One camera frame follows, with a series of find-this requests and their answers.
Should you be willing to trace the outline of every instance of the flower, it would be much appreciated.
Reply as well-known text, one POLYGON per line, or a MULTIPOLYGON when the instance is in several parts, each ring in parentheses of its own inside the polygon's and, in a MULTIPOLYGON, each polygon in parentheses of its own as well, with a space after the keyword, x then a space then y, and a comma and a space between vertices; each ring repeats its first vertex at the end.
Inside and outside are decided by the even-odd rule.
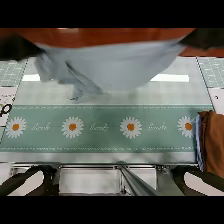
POLYGON ((185 137, 193 137, 193 121, 190 117, 185 116, 179 119, 177 127, 179 131, 182 131, 182 135, 185 135, 185 137))
POLYGON ((123 131, 123 135, 126 135, 126 138, 130 139, 139 136, 141 134, 140 131, 142 130, 140 121, 134 117, 126 117, 126 119, 121 122, 120 127, 120 131, 123 131))
POLYGON ((63 135, 66 135, 66 138, 75 138, 82 134, 83 130, 83 121, 78 117, 69 117, 63 122, 62 131, 64 132, 63 135))
POLYGON ((26 121, 22 117, 15 117, 6 126, 6 135, 8 138, 17 138, 26 130, 26 121))

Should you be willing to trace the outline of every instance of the white daisy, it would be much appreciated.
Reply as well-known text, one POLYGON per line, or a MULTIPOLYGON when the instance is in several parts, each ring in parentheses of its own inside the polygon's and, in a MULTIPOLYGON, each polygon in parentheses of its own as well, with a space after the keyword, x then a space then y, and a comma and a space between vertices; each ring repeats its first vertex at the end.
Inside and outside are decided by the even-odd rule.
POLYGON ((62 131, 64 132, 63 135, 66 135, 66 138, 75 138, 82 134, 84 124, 81 119, 78 117, 69 117, 63 122, 62 131))
POLYGON ((6 126, 6 135, 8 138, 17 138, 26 130, 26 121, 22 117, 15 117, 6 126))
POLYGON ((126 138, 130 139, 139 136, 141 134, 140 131, 142 130, 140 121, 134 117, 126 117, 126 119, 121 122, 120 127, 120 131, 123 131, 123 135, 126 135, 126 138))
POLYGON ((182 131, 182 135, 185 137, 192 138, 194 133, 193 133, 193 123, 194 121, 190 117, 182 117, 178 121, 178 130, 182 131))

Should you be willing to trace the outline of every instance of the folded cloth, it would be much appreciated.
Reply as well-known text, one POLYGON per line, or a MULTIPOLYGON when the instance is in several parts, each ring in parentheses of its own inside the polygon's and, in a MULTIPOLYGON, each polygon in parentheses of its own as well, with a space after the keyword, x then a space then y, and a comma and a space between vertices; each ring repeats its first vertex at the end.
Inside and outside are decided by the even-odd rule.
POLYGON ((197 162, 201 171, 204 170, 203 160, 200 149, 200 129, 201 129, 201 118, 200 115, 197 115, 196 120, 196 143, 197 143, 197 162))
POLYGON ((180 39, 54 48, 38 44, 45 54, 36 59, 42 81, 74 84, 74 98, 101 91, 128 91, 148 83, 185 49, 180 39))
POLYGON ((199 112, 201 117, 200 150, 204 171, 224 178, 224 115, 199 112))

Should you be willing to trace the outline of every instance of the reddish brown surface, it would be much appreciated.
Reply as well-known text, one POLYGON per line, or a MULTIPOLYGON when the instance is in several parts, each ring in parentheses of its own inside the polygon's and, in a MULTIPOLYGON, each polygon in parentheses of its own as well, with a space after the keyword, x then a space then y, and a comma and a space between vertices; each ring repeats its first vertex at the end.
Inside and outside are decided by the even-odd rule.
MULTIPOLYGON (((54 47, 81 48, 105 44, 158 41, 180 38, 195 28, 0 28, 0 37, 18 33, 33 43, 54 47)), ((223 50, 202 51, 188 47, 183 57, 224 57, 223 50)))

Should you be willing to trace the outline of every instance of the white paper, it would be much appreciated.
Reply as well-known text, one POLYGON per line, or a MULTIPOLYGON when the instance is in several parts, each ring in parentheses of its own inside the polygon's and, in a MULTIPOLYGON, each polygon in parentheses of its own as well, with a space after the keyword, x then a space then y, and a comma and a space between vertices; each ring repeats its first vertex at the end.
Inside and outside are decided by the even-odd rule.
MULTIPOLYGON (((17 87, 0 87, 0 112, 3 106, 6 104, 13 104, 16 97, 17 87)), ((9 113, 3 114, 0 117, 0 126, 6 126, 6 122, 8 120, 9 113)))

